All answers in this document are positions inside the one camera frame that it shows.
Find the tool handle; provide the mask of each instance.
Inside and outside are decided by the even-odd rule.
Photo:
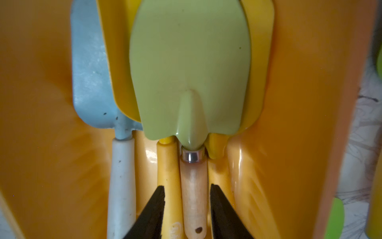
[[[178,142],[168,137],[157,143],[158,186],[165,189],[162,238],[184,239],[182,189],[180,186]]]
[[[203,239],[207,233],[207,161],[180,161],[183,219],[188,239]]]
[[[370,239],[382,238],[382,152],[379,155],[371,189],[369,213],[365,233]]]
[[[107,239],[121,239],[136,220],[134,139],[113,139]]]
[[[209,187],[211,187],[211,184],[218,185],[231,206],[235,208],[235,198],[232,191],[230,167],[227,156],[223,156],[219,159],[208,158],[207,163]]]

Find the dark spot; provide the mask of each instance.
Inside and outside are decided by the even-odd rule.
[[[372,97],[368,97],[368,96],[363,96],[363,95],[361,95],[361,94],[358,96],[358,98],[359,98],[359,99],[361,99],[361,98],[371,99],[372,101],[374,101],[374,102],[376,102],[376,103],[379,102],[379,100],[376,99],[376,98],[372,98]]]

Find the orange plastic container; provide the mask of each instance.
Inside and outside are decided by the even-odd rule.
[[[70,5],[0,8],[0,202],[18,238],[106,238],[113,132],[87,126],[73,109]],[[320,239],[376,2],[274,6],[264,108],[227,147],[235,208],[256,239]],[[156,142],[135,137],[139,214],[156,188]]]

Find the yellow trowel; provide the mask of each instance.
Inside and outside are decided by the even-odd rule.
[[[249,128],[258,119],[262,110],[275,14],[271,0],[241,0],[241,5],[247,17],[252,58],[243,114],[237,134]],[[209,185],[219,185],[235,208],[228,159],[225,155],[229,137],[211,133],[204,145],[209,155]]]
[[[209,133],[232,135],[241,123],[251,62],[243,9],[236,0],[144,0],[131,32],[129,58],[146,137],[174,135],[182,144],[185,234],[204,238],[203,144]]]

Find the light green trowel blade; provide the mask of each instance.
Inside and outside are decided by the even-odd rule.
[[[326,227],[325,239],[339,239],[341,237],[343,223],[345,221],[345,209],[339,198],[333,199],[332,210]]]
[[[196,150],[239,129],[251,61],[238,0],[143,0],[130,67],[145,135]]]

